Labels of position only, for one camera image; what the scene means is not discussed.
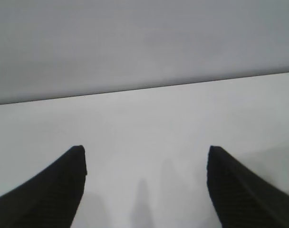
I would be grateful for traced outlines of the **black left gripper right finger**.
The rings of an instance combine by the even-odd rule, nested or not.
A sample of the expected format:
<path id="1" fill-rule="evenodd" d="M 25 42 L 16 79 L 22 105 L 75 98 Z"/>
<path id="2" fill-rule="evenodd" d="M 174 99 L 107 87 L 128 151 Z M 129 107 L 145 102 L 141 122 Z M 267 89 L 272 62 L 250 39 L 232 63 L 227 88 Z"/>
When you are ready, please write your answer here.
<path id="1" fill-rule="evenodd" d="M 211 146 L 207 188 L 223 228 L 289 228 L 289 195 L 220 146 Z"/>

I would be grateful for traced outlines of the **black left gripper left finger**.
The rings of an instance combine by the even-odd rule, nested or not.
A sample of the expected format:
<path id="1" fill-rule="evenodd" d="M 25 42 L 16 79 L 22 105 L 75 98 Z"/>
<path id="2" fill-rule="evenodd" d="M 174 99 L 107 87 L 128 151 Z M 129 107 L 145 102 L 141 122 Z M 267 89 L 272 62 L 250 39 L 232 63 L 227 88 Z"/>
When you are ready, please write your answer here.
<path id="1" fill-rule="evenodd" d="M 0 228 L 69 228 L 84 194 L 85 149 L 73 146 L 40 173 L 0 196 Z"/>

